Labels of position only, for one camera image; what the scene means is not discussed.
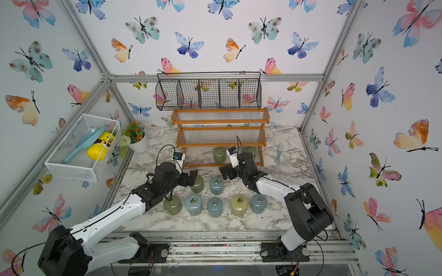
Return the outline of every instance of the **wall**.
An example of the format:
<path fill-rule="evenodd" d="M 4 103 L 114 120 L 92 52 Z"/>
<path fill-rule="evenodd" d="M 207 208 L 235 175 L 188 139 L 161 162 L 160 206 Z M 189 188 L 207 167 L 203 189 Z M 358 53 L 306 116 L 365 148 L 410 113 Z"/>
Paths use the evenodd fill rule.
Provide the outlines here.
<path fill-rule="evenodd" d="M 88 59 L 91 62 L 89 70 L 83 67 L 82 71 L 77 72 L 73 69 L 74 61 L 68 59 L 62 52 L 62 48 L 68 48 L 71 51 L 78 48 L 81 52 L 84 45 L 80 43 L 80 38 L 67 20 L 68 16 L 60 4 L 51 1 L 46 8 L 55 16 L 55 22 L 50 20 L 54 26 L 43 20 L 39 22 L 39 28 L 32 27 L 22 15 L 24 7 L 15 6 L 11 1 L 4 1 L 0 11 L 0 23 L 3 26 L 2 38 L 5 42 L 8 41 L 8 43 L 3 43 L 4 54 L 0 56 L 3 64 L 0 68 L 4 86 L 2 93 L 5 96 L 12 95 L 32 100 L 31 91 L 34 91 L 35 104 L 39 110 L 38 114 L 34 103 L 24 99 L 19 99 L 18 102 L 12 101 L 17 98 L 6 98 L 0 109 L 3 117 L 1 139 L 4 143 L 1 156 L 0 202 L 11 189 L 16 187 L 23 173 L 39 158 L 43 149 L 57 135 L 56 128 L 60 130 L 59 119 L 69 121 L 80 107 L 80 105 L 75 105 L 71 108 L 71 103 L 81 102 L 83 98 L 73 98 L 68 92 L 68 85 L 73 84 L 82 91 L 91 91 L 100 78 L 99 71 L 90 58 Z M 40 42 L 43 47 L 42 52 L 49 55 L 52 61 L 53 68 L 49 68 L 48 61 L 45 63 L 46 67 L 41 73 L 42 82 L 28 79 L 23 72 L 9 68 L 10 62 L 22 57 L 14 52 L 20 52 L 21 47 L 28 54 L 29 45 L 33 41 Z M 18 109 L 21 107 L 24 109 L 24 114 L 17 113 L 16 110 L 10 108 L 10 106 L 17 107 L 16 104 Z M 90 113 L 102 117 L 109 117 L 110 113 L 114 117 L 116 110 L 121 110 L 121 107 L 118 106 L 115 97 L 106 102 L 106 96 L 103 94 Z M 125 118 L 124 113 L 121 111 L 119 113 L 119 120 L 123 125 L 128 124 L 129 120 Z M 118 165 L 115 166 L 112 163 L 106 164 L 103 174 L 99 176 L 99 182 L 51 179 L 48 171 L 44 171 L 40 176 L 41 182 L 38 179 L 35 180 L 35 189 L 29 192 L 0 231 L 0 252 L 3 255 L 10 253 L 14 256 L 26 246 L 46 241 L 49 229 L 57 226 L 57 221 L 50 218 L 48 213 L 43 212 L 47 211 L 46 208 L 57 215 L 61 219 L 60 223 L 66 227 L 83 222 L 88 216 L 99 212 L 110 190 L 107 182 L 112 184 L 112 178 L 118 172 L 121 161 L 122 159 L 117 160 Z M 59 197 L 64 205 L 59 210 L 55 210 L 54 203 Z M 42 249 L 43 247 L 39 246 L 26 254 L 25 272 L 21 275 L 43 275 L 37 267 L 37 260 Z M 10 261 L 4 258 L 0 264 L 0 275 L 12 275 Z"/>
<path fill-rule="evenodd" d="M 416 2 L 422 4 L 420 10 L 427 4 L 427 1 Z M 308 140 L 313 129 L 321 141 L 316 150 L 309 143 L 309 149 L 316 164 L 322 160 L 321 173 L 324 178 L 320 181 L 329 199 L 337 203 L 337 222 L 345 229 L 347 214 L 353 220 L 352 227 L 347 227 L 349 232 L 344 230 L 345 238 L 358 240 L 360 236 L 366 245 L 366 248 L 356 246 L 356 254 L 362 270 L 367 271 L 368 275 L 387 275 L 385 268 L 391 269 L 393 265 L 399 271 L 406 269 L 403 273 L 407 275 L 440 275 L 442 204 L 438 170 L 441 155 L 440 151 L 429 149 L 410 150 L 440 147 L 437 139 L 442 135 L 438 115 L 442 102 L 439 93 L 442 75 L 438 74 L 440 68 L 437 65 L 442 57 L 438 46 L 442 42 L 442 2 L 432 2 L 421 19 L 414 23 L 412 34 L 418 34 L 420 29 L 420 39 L 415 44 L 416 40 L 407 38 L 407 34 L 392 35 L 399 18 L 411 14 L 407 11 L 408 3 L 399 0 L 369 1 L 368 6 L 360 11 L 344 47 L 349 57 L 335 66 L 331 76 L 335 85 L 329 96 L 321 94 L 314 107 L 315 114 L 312 114 L 305 129 Z M 408 10 L 412 11 L 412 8 L 413 1 L 408 4 Z M 414 15 L 403 18 L 403 26 L 406 28 L 418 13 L 416 11 Z M 432 20 L 434 26 L 425 20 Z M 381 42 L 373 49 L 372 58 L 364 64 L 362 58 L 353 59 L 353 51 L 357 47 L 358 34 L 362 33 L 366 37 L 367 32 L 373 33 L 370 39 L 378 38 Z M 375 84 L 374 77 L 380 67 L 384 68 L 383 81 L 379 79 L 379 87 L 368 86 Z M 384 89 L 395 98 L 388 97 L 380 90 L 379 94 L 384 101 L 372 107 L 375 104 L 370 105 L 372 96 L 367 95 L 367 88 L 369 92 L 372 88 L 376 92 L 386 81 L 388 86 Z M 350 109 L 348 97 L 345 99 L 346 105 L 341 107 L 343 97 L 340 90 L 346 92 L 351 83 L 354 84 L 354 94 Z M 326 112 L 331 112 L 331 116 L 326 119 L 327 123 L 320 118 L 323 106 Z M 427 123 L 421 120 L 428 120 L 428 134 Z M 351 149 L 346 133 L 350 132 L 353 121 L 358 134 L 356 138 L 363 145 Z M 419 127 L 412 126 L 418 121 L 421 121 Z M 332 129 L 334 138 L 338 138 L 335 144 L 339 146 L 340 153 L 330 157 L 326 137 Z M 409 136 L 409 129 L 415 129 L 410 131 L 413 136 Z M 386 170 L 394 170 L 400 176 L 391 171 L 386 174 L 382 172 L 381 175 L 390 180 L 386 180 L 387 185 L 377 186 L 377 180 L 369 177 L 369 167 L 373 167 L 370 153 L 376 154 L 380 166 L 386 162 L 386 166 L 391 166 Z M 345 167 L 348 169 L 348 178 L 345 180 L 342 176 L 339 180 L 338 173 L 342 174 Z M 374 170 L 373 177 L 376 176 L 377 170 Z M 341 184 L 347 181 L 351 182 L 349 187 L 354 197 Z M 377 201 L 377 210 L 370 209 L 375 204 L 374 200 L 370 201 L 371 198 Z M 424 217 L 416 199 L 420 200 L 420 204 L 422 201 L 425 203 Z M 382 230 L 368 216 L 365 202 L 369 206 L 368 212 L 378 220 Z M 350 236 L 354 228 L 357 228 L 357 234 Z"/>

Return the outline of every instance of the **label on yellow container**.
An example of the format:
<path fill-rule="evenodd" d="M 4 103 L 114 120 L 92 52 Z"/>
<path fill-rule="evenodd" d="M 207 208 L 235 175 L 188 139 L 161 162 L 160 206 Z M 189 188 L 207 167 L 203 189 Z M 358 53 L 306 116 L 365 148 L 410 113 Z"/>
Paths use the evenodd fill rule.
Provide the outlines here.
<path fill-rule="evenodd" d="M 95 141 L 95 143 L 88 148 L 88 156 L 93 160 L 102 161 L 107 151 L 111 147 L 112 142 L 114 141 L 115 136 L 110 134 L 109 132 L 103 132 L 100 137 Z"/>

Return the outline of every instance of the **white flower pot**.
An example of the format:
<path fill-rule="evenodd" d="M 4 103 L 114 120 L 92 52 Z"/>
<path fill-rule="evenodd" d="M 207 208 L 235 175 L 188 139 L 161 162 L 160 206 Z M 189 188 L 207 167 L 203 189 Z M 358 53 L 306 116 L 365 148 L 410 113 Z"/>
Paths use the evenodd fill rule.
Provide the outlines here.
<path fill-rule="evenodd" d="M 147 133 L 146 129 L 144 130 L 144 137 L 143 139 L 139 140 L 136 143 L 129 144 L 129 148 L 133 150 L 135 153 L 142 153 L 145 152 L 149 148 L 149 144 L 147 142 Z"/>

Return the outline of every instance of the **orange butterfly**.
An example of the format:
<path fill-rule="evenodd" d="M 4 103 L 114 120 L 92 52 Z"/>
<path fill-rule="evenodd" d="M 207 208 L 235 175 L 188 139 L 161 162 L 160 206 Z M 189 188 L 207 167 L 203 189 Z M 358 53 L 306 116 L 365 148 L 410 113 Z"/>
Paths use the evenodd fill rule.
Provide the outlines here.
<path fill-rule="evenodd" d="M 351 122 L 350 132 L 345 133 L 345 139 L 350 140 L 350 142 L 348 143 L 348 146 L 351 149 L 354 149 L 354 145 L 356 145 L 358 147 L 362 147 L 364 145 L 364 142 L 362 142 L 358 137 L 356 137 L 356 135 L 359 135 L 359 134 L 357 132 L 355 132 L 354 121 L 353 121 L 353 122 Z"/>
<path fill-rule="evenodd" d="M 133 47 L 132 45 L 129 47 L 129 49 L 127 49 L 126 46 L 124 46 L 120 41 L 112 38 L 112 47 L 114 47 L 115 51 L 118 52 L 115 54 L 115 58 L 117 60 L 120 62 L 125 62 L 126 60 L 130 59 L 130 51 Z"/>
<path fill-rule="evenodd" d="M 225 54 L 223 57 L 225 59 L 225 62 L 231 62 L 238 58 L 240 55 L 240 52 L 244 49 L 246 45 L 244 45 L 241 49 L 238 47 L 236 42 L 233 41 L 232 38 L 229 38 L 227 42 L 225 43 L 225 47 L 229 51 L 227 54 Z"/>
<path fill-rule="evenodd" d="M 432 150 L 438 151 L 438 147 L 425 147 L 428 137 L 428 126 L 430 122 L 428 119 L 420 120 L 412 124 L 412 128 L 408 130 L 408 135 L 405 133 L 396 133 L 396 140 L 394 144 L 399 148 L 409 149 L 407 152 L 416 150 Z"/>
<path fill-rule="evenodd" d="M 342 93 L 342 102 L 341 106 L 344 105 L 345 109 L 347 111 L 351 110 L 351 100 L 353 99 L 353 93 L 354 93 L 354 83 L 350 83 L 350 85 L 347 88 L 347 91 L 344 93 L 344 89 L 341 89 Z"/>
<path fill-rule="evenodd" d="M 18 113 L 23 113 L 22 122 L 24 124 L 36 125 L 40 111 L 35 104 L 34 92 L 31 91 L 32 101 L 27 98 L 6 95 L 6 103 L 12 110 L 17 110 Z"/>

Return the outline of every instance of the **marble surface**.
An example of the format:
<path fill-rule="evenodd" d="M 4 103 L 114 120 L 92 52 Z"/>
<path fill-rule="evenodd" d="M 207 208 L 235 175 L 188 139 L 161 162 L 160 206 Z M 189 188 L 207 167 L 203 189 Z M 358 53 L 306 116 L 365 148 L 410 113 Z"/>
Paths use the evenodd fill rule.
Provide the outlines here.
<path fill-rule="evenodd" d="M 175 145 L 177 129 L 170 127 L 147 128 L 149 150 L 134 154 L 119 189 L 114 198 L 114 204 L 125 199 L 129 192 L 144 184 L 146 174 L 153 172 L 158 151 L 166 144 Z M 312 169 L 307 160 L 298 131 L 293 126 L 279 126 L 266 128 L 267 147 L 263 148 L 264 168 L 259 170 L 271 174 L 282 181 L 296 185 L 306 182 L 316 187 Z M 279 143 L 284 143 L 281 162 L 274 162 Z M 172 157 L 172 147 L 165 147 L 158 158 L 158 163 L 168 161 Z M 213 162 L 212 148 L 188 149 L 186 160 L 198 163 Z M 126 231 L 225 231 L 225 230 L 287 230 L 292 226 L 285 203 L 267 197 L 268 206 L 262 214 L 255 214 L 250 209 L 250 200 L 255 195 L 247 189 L 239 178 L 225 181 L 224 192 L 216 196 L 223 201 L 224 210 L 220 217 L 212 218 L 207 212 L 207 201 L 215 197 L 210 192 L 209 180 L 215 175 L 221 175 L 218 168 L 200 167 L 198 175 L 204 179 L 204 190 L 198 195 L 203 200 L 203 211 L 198 216 L 190 216 L 184 207 L 184 200 L 192 194 L 190 187 L 178 186 L 173 193 L 177 195 L 183 209 L 178 215 L 171 216 L 164 210 L 160 203 L 148 212 L 125 223 L 117 230 Z M 230 210 L 230 200 L 233 196 L 241 194 L 247 198 L 248 208 L 243 217 L 234 216 Z"/>

